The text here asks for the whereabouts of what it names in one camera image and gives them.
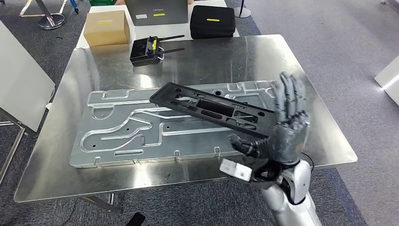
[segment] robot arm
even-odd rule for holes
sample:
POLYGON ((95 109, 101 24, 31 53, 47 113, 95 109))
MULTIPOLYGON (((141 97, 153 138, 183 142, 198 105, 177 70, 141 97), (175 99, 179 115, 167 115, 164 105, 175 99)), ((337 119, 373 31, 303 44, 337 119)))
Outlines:
POLYGON ((223 159, 220 170, 260 188, 280 226, 321 226, 308 192, 311 169, 299 158, 309 127, 303 84, 282 72, 272 87, 276 121, 272 135, 255 142, 229 136, 235 150, 255 158, 261 167, 251 169, 223 159), (250 172, 248 180, 241 177, 244 172, 250 172))

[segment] black case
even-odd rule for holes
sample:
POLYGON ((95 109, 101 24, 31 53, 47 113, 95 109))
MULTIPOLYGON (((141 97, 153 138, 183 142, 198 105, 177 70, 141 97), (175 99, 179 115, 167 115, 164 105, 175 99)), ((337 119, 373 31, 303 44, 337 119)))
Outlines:
POLYGON ((234 10, 226 7, 194 6, 190 20, 192 39, 233 37, 234 10))

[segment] gray box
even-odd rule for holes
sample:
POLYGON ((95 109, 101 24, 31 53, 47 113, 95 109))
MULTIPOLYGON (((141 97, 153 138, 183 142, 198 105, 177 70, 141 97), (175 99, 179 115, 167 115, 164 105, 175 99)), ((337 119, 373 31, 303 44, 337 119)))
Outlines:
POLYGON ((135 26, 185 24, 187 0, 125 0, 135 26))

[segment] stainless steel tabletop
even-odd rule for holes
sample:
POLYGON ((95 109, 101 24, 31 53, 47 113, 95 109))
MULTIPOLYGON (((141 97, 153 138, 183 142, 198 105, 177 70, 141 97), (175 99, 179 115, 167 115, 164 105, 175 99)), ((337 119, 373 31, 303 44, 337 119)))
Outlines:
POLYGON ((281 71, 306 85, 311 131, 306 153, 317 168, 357 161, 357 156, 280 35, 164 42, 159 65, 133 68, 130 45, 77 48, 73 51, 53 104, 17 188, 16 202, 183 185, 219 180, 217 158, 144 163, 92 169, 69 164, 78 123, 94 90, 147 89, 172 81, 182 85, 262 81, 281 71))

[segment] metal plate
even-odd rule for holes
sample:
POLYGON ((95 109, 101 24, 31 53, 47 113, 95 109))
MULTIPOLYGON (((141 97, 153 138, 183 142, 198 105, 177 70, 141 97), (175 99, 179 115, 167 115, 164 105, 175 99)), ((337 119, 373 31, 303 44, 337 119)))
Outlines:
MULTIPOLYGON (((274 110, 267 81, 190 86, 274 110)), ((239 155, 230 129, 150 103, 158 89, 95 91, 79 123, 70 164, 77 168, 239 155)))

